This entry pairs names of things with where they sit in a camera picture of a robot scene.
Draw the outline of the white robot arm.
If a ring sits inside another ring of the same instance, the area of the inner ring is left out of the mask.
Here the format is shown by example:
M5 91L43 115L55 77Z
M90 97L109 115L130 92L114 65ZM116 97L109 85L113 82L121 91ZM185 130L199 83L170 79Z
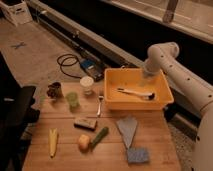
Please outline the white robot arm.
M153 44L147 49L143 69L147 76L163 70L200 112L192 168L213 171L213 86L176 60L179 51L175 42Z

